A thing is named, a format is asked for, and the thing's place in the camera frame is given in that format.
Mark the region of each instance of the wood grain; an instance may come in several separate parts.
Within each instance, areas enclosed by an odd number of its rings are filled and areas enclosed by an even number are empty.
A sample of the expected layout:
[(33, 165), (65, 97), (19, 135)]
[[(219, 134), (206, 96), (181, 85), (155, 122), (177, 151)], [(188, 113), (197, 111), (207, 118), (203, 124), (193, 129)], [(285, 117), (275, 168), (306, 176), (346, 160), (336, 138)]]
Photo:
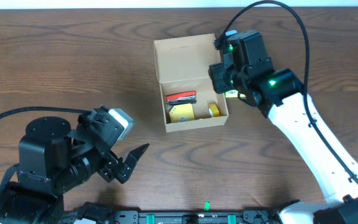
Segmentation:
[[(119, 156), (149, 142), (125, 185), (94, 175), (65, 195), (143, 210), (274, 206), (322, 202), (317, 182), (289, 140), (260, 112), (227, 100), (225, 126), (165, 133), (153, 40), (219, 34), (239, 9), (76, 9), (0, 11), (0, 113), (22, 106), (122, 108), (136, 121)], [(358, 8), (297, 8), (311, 41), (310, 90), (325, 122), (358, 161)], [(303, 78), (304, 44), (279, 8), (252, 9), (233, 28), (258, 29), (276, 68)], [(28, 122), (77, 115), (28, 112), (0, 121), (0, 180), (18, 162)]]

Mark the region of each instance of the tape roll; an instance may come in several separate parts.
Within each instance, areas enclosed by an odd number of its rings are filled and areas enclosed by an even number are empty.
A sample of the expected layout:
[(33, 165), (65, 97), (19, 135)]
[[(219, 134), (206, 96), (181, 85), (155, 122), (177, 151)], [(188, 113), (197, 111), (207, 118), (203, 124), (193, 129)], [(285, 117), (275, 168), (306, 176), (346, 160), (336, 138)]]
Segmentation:
[(209, 113), (210, 113), (211, 118), (220, 116), (220, 112), (219, 112), (219, 109), (217, 108), (216, 104), (211, 103), (208, 107), (209, 107)]

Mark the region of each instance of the cardboard box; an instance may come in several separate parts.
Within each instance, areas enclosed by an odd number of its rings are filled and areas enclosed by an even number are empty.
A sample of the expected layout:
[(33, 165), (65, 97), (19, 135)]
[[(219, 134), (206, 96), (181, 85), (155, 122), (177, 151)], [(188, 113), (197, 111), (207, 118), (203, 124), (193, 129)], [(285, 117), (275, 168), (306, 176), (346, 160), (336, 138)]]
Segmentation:
[[(209, 65), (220, 62), (213, 45), (214, 34), (154, 41), (156, 75), (161, 89), (166, 132), (224, 125), (228, 110), (224, 94), (216, 94), (209, 78)], [(166, 95), (197, 92), (195, 120), (171, 123)], [(211, 118), (208, 105), (215, 103), (220, 116)]]

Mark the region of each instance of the white background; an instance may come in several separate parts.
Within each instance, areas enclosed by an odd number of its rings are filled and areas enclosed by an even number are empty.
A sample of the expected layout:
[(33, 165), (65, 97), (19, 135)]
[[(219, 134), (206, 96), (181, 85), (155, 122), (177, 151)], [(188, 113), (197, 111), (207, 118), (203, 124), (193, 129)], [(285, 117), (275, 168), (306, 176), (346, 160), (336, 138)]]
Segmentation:
[[(245, 7), (257, 0), (0, 0), (0, 9)], [(358, 6), (358, 0), (282, 0), (289, 6)]]

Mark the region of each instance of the green clip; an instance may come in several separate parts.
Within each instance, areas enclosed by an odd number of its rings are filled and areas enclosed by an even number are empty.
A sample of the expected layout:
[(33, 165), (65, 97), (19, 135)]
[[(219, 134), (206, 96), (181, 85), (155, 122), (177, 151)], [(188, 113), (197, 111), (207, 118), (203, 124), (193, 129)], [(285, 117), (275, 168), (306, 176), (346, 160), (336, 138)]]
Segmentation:
[(210, 202), (205, 202), (204, 210), (205, 210), (206, 212), (208, 212), (208, 211), (209, 211), (209, 208), (210, 208)]
[(155, 224), (155, 215), (147, 215), (147, 224)]
[(237, 218), (235, 215), (227, 215), (228, 224), (236, 224)]

